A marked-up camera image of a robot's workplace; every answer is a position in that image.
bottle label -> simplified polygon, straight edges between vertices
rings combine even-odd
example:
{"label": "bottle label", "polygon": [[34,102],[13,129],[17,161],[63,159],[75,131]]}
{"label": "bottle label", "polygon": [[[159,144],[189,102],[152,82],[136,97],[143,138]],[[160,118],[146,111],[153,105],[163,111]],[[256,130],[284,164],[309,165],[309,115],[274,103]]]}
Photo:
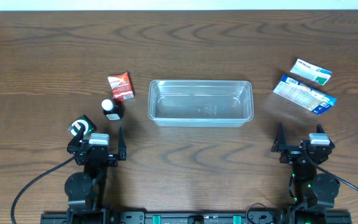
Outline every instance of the bottle label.
{"label": "bottle label", "polygon": [[106,114],[106,117],[110,120],[110,121],[116,121],[119,120],[120,117],[118,116],[118,114]]}

red gelatin box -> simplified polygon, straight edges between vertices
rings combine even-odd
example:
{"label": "red gelatin box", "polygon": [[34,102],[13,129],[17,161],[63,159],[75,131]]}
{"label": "red gelatin box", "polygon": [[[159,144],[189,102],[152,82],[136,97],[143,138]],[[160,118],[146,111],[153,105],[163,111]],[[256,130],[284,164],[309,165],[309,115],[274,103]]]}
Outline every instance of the red gelatin box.
{"label": "red gelatin box", "polygon": [[122,75],[111,75],[107,79],[111,86],[113,100],[124,101],[134,97],[127,72]]}

plastic container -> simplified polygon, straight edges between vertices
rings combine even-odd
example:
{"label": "plastic container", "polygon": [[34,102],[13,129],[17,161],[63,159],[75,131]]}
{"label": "plastic container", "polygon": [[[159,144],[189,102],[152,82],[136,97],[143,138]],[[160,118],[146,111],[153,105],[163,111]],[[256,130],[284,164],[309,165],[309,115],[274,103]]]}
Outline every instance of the plastic container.
{"label": "plastic container", "polygon": [[240,127],[254,117],[247,81],[154,80],[149,118],[158,126]]}

cable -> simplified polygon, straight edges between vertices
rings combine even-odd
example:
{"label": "cable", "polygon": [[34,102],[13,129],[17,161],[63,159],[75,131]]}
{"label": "cable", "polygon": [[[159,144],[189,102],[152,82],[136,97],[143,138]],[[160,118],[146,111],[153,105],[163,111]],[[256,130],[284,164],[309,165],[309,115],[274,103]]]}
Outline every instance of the cable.
{"label": "cable", "polygon": [[316,169],[320,170],[321,172],[324,172],[326,174],[332,175],[335,179],[341,181],[342,183],[348,185],[349,187],[353,188],[354,190],[356,190],[358,192],[358,187],[356,187],[355,185],[349,183],[348,181],[338,177],[337,175],[334,175],[326,170],[324,170],[323,168],[321,168],[319,165],[317,165],[316,163],[313,162],[313,160],[310,158],[309,156],[309,152],[307,151],[306,148],[304,148],[303,152],[305,153],[306,158],[309,160],[309,162],[311,163],[311,165],[313,165]]}
{"label": "cable", "polygon": [[12,220],[12,224],[17,224],[16,223],[16,219],[15,219],[15,207],[17,204],[17,201],[19,201],[19,198],[22,196],[22,194],[32,185],[34,184],[37,180],[41,179],[42,177],[45,177],[46,175],[50,174],[51,172],[63,167],[64,165],[68,164],[69,162],[71,162],[73,159],[75,159],[77,156],[79,156],[80,154],[77,153],[75,154],[73,157],[69,158],[66,162],[63,162],[60,165],[57,165],[56,167],[44,172],[43,174],[39,175],[38,177],[36,177],[34,180],[31,180],[31,182],[29,182],[25,187],[23,187],[23,189],[19,192],[19,194],[17,194],[15,200],[13,201],[12,204],[12,208],[11,208],[11,220]]}
{"label": "cable", "polygon": [[253,206],[255,206],[255,205],[261,205],[261,206],[265,207],[265,208],[266,208],[266,211],[269,212],[269,214],[272,215],[273,221],[271,221],[270,223],[266,223],[266,224],[271,224],[271,223],[274,222],[274,220],[275,220],[275,215],[274,215],[274,213],[272,213],[272,212],[271,212],[264,204],[262,204],[262,203],[253,203],[253,204],[247,209],[247,211],[246,211],[246,218],[248,219],[248,221],[251,222],[251,224],[256,224],[256,223],[254,223],[254,221],[252,221],[252,220],[248,217],[248,211],[249,211]]}

wood grain surface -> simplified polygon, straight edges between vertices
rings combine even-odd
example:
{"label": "wood grain surface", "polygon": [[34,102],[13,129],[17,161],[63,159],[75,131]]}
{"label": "wood grain surface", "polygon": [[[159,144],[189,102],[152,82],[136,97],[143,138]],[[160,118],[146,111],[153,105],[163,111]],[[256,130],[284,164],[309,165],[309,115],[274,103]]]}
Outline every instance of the wood grain surface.
{"label": "wood grain surface", "polygon": [[[333,71],[317,116],[272,93],[296,58]],[[109,122],[109,74],[128,71],[136,99]],[[160,128],[147,116],[154,79],[247,80],[254,119],[241,128]],[[290,166],[270,152],[279,122],[298,144],[321,123],[336,148],[325,169],[358,185],[358,11],[0,12],[0,223],[25,184],[67,160],[66,127],[87,114],[98,131],[124,129],[128,160],[109,170],[106,204],[157,210],[245,210],[292,203]],[[68,207],[74,162],[25,192],[18,223]],[[337,209],[358,222],[358,193],[341,185]]]}

